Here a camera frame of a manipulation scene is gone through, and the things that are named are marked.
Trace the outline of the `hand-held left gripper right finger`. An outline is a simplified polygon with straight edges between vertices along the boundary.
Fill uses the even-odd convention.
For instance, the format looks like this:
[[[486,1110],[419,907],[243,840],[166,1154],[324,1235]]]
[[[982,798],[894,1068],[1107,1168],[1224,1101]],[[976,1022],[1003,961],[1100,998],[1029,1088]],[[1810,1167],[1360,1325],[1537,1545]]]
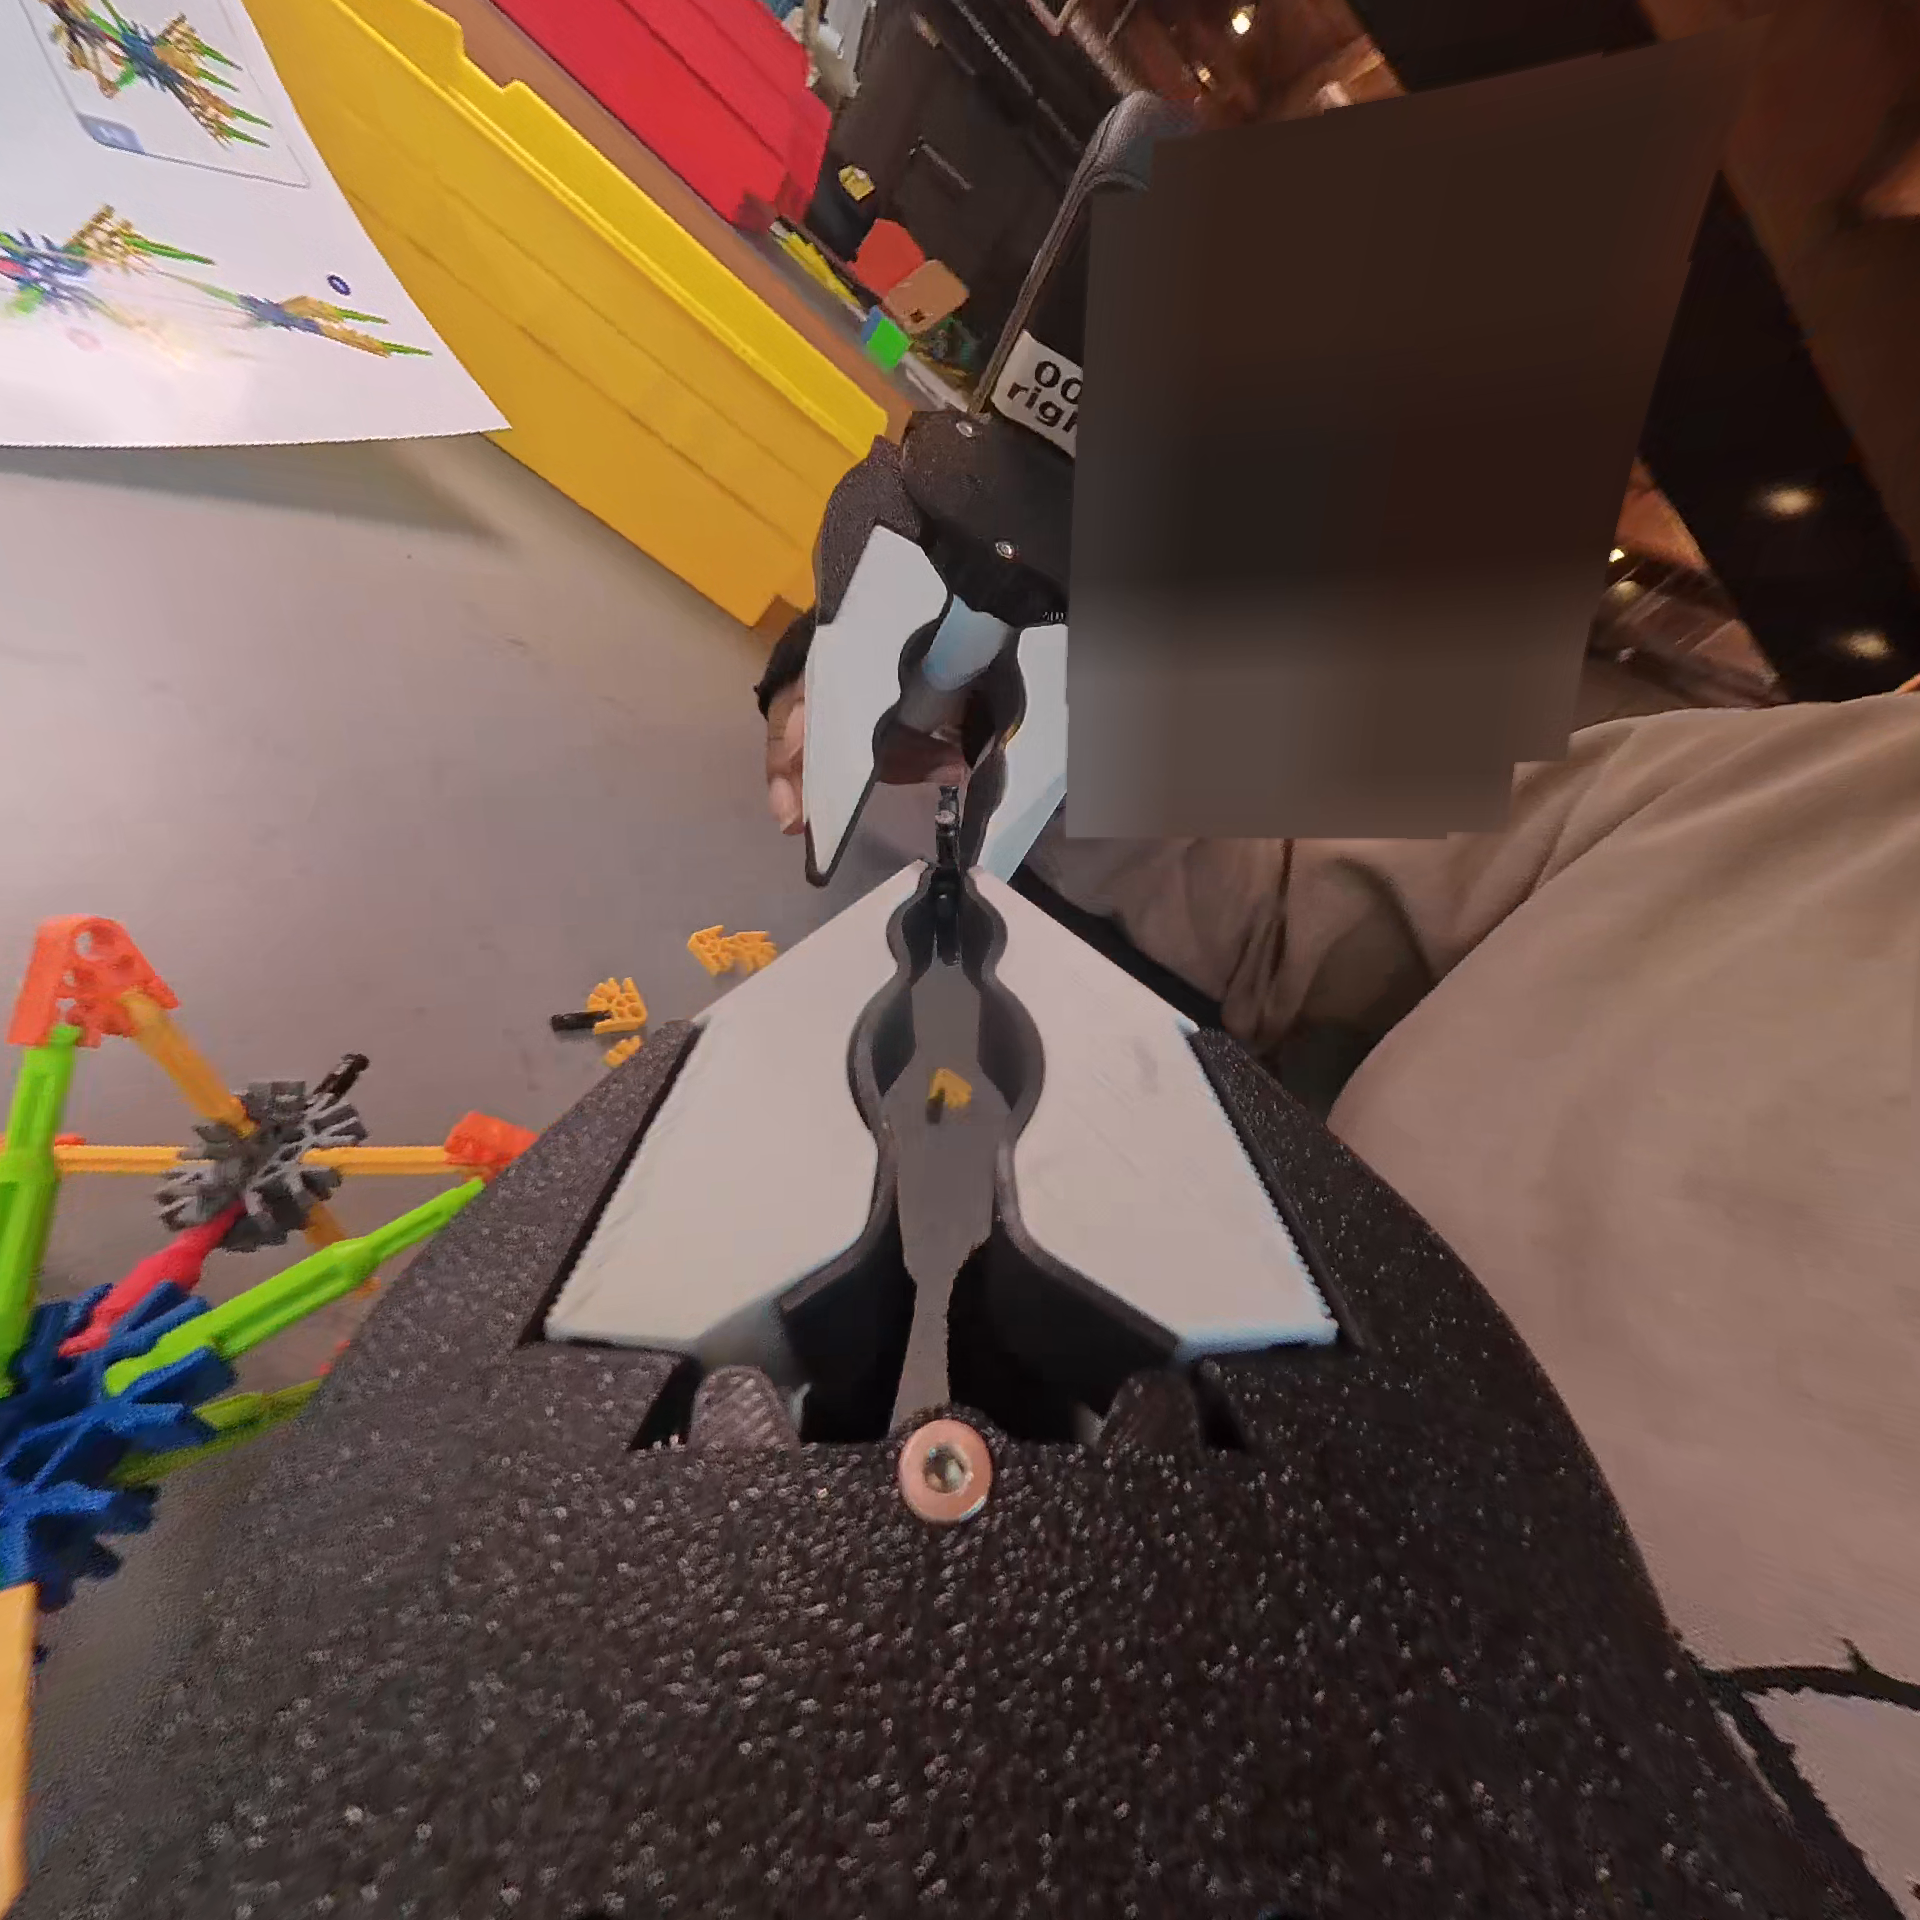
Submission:
[[[962,965],[1006,1120],[960,1274],[960,1400],[1006,1432],[1080,1432],[1136,1375],[1337,1347],[1197,1022],[987,875]]]

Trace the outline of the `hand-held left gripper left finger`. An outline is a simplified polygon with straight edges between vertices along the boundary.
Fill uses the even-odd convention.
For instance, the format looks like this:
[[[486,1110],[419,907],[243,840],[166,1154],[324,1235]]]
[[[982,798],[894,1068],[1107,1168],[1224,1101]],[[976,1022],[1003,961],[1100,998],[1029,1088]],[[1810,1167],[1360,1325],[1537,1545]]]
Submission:
[[[753,1365],[803,1432],[887,1432],[914,1321],[877,1021],[902,870],[697,1022],[544,1312],[544,1340]]]

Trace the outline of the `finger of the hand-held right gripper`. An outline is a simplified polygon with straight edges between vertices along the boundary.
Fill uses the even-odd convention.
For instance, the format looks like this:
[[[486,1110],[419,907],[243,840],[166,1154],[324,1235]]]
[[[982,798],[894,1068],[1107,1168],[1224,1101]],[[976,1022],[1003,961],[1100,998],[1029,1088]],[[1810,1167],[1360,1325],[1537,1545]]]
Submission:
[[[1069,628],[1020,632],[973,692],[984,745],[964,782],[960,867],[1013,878],[1069,785]]]
[[[950,594],[917,542],[873,530],[832,621],[817,625],[803,670],[803,854],[806,880],[829,887],[877,785],[917,660]]]

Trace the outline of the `colourful toy construction model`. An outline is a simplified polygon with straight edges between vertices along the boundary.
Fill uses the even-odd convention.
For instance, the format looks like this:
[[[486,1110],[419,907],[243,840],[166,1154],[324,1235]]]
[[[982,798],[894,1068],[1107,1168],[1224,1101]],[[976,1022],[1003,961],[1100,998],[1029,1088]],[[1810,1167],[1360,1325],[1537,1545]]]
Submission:
[[[116,1570],[157,1481],[290,1420],[316,1380],[234,1387],[240,1357],[439,1235],[536,1135],[459,1118],[427,1145],[372,1145],[349,1054],[316,1082],[227,1088],[176,1022],[180,1001],[104,917],[50,917],[7,1014],[2,1125],[2,1905],[29,1881],[26,1795],[36,1624]],[[134,1044],[193,1118],[184,1145],[66,1128],[80,1052]],[[166,1242],[119,1280],[42,1294],[59,1191],[153,1181]]]

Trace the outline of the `person's right forearm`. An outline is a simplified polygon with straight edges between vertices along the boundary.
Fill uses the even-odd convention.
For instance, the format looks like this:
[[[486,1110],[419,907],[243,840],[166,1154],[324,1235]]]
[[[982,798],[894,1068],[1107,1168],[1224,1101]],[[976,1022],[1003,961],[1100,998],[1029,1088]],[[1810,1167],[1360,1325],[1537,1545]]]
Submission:
[[[1029,867],[1276,1052],[1310,1025],[1380,1041],[1433,987],[1444,840],[1092,840],[1052,827]]]

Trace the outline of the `grey desk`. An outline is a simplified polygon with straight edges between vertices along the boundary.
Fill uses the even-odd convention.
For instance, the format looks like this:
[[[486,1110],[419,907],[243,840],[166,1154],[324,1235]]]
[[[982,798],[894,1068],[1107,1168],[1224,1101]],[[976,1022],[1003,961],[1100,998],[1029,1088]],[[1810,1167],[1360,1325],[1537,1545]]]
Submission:
[[[479,440],[2,455],[2,992],[39,920],[124,922],[243,1078],[374,1057],[383,1141],[550,1120],[544,1008],[826,891],[756,804],[762,640]]]

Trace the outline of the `person's right hand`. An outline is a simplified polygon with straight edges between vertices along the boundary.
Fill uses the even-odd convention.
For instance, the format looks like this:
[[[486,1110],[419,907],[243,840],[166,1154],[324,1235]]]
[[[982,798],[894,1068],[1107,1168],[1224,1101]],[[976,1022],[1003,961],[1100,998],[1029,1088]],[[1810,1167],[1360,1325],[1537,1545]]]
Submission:
[[[773,642],[753,688],[764,725],[764,798],[783,834],[803,834],[803,675],[817,614],[797,614]]]

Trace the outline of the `yellow storage bin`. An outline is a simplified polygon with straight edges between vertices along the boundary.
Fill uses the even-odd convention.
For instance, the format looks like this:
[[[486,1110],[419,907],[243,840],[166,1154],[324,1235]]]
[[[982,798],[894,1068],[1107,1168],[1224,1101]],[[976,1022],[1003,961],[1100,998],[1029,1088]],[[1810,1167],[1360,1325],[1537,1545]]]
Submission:
[[[506,415],[494,444],[770,632],[813,601],[836,481],[894,425],[797,294],[656,202],[627,137],[497,10],[250,4],[277,77],[406,294]]]

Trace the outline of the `person's brown hoodie torso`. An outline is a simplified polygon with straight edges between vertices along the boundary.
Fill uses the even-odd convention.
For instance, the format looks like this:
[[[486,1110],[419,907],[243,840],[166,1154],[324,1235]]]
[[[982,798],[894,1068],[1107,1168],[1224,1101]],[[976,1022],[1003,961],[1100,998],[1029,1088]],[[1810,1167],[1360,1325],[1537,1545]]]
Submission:
[[[1426,990],[1337,1131],[1459,1251],[1836,1862],[1916,1914],[1916,697],[1583,737],[1360,851]]]

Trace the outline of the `red storage bin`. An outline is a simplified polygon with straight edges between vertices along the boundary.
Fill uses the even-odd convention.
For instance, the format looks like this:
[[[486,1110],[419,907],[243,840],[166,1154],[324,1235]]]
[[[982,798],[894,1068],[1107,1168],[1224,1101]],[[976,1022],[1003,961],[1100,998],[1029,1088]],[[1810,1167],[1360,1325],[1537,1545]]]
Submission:
[[[832,114],[764,4],[499,4],[732,225],[800,225]]]

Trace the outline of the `printed instruction sheet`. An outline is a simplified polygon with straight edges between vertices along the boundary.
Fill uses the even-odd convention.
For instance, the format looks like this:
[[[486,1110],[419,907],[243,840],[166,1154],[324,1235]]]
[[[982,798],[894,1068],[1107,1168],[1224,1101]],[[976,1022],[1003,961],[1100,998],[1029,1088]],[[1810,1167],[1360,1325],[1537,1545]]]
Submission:
[[[502,428],[243,4],[2,7],[2,447]]]

